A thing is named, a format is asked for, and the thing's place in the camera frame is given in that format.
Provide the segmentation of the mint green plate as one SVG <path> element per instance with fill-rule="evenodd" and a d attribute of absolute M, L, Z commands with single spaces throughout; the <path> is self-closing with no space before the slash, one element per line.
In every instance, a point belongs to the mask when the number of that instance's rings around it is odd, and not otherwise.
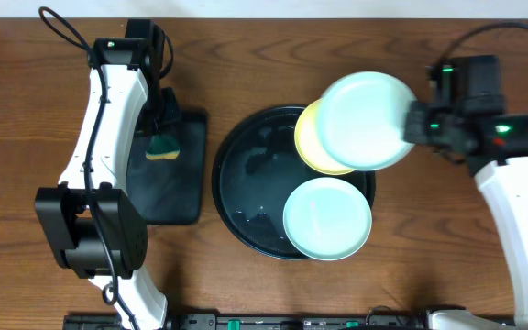
<path fill-rule="evenodd" d="M 378 171 L 413 148 L 403 140 L 406 116 L 416 96 L 389 74 L 363 71 L 331 84 L 321 96 L 316 131 L 324 150 L 356 171 Z"/>
<path fill-rule="evenodd" d="M 368 241 L 372 212 L 364 194 L 332 177 L 298 186 L 282 214 L 286 237 L 310 259 L 336 261 L 357 253 Z"/>

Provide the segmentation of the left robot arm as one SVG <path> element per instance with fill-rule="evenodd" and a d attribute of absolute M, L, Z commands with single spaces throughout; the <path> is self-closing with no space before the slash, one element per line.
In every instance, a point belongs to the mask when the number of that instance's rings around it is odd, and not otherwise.
<path fill-rule="evenodd" d="M 35 210 L 58 265 L 87 279 L 116 308 L 125 329 L 161 329 L 168 302 L 144 264 L 145 220 L 127 195 L 127 166 L 138 121 L 148 132 L 168 116 L 160 79 L 172 63 L 167 37 L 99 38 L 88 47 L 89 100 L 57 186 L 40 188 Z"/>

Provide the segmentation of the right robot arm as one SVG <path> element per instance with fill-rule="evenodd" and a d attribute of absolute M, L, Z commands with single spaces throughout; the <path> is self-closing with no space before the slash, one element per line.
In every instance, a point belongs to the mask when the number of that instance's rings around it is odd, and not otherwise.
<path fill-rule="evenodd" d="M 471 114 L 413 102 L 403 138 L 451 151 L 468 166 L 493 216 L 514 294 L 514 328 L 528 329 L 528 115 Z"/>

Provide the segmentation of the green yellow sponge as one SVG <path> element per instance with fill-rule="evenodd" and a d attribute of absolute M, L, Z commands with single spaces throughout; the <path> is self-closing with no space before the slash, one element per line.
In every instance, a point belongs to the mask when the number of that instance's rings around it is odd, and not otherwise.
<path fill-rule="evenodd" d="M 180 150 L 180 143 L 174 135 L 154 135 L 149 142 L 146 158 L 148 160 L 176 160 Z"/>

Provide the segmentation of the yellow plate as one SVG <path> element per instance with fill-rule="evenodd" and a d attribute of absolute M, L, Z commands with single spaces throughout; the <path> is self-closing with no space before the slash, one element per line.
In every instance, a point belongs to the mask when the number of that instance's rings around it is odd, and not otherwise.
<path fill-rule="evenodd" d="M 316 115 L 322 100 L 307 105 L 294 128 L 294 143 L 301 159 L 313 170 L 327 175 L 345 175 L 354 170 L 328 155 L 316 131 Z"/>

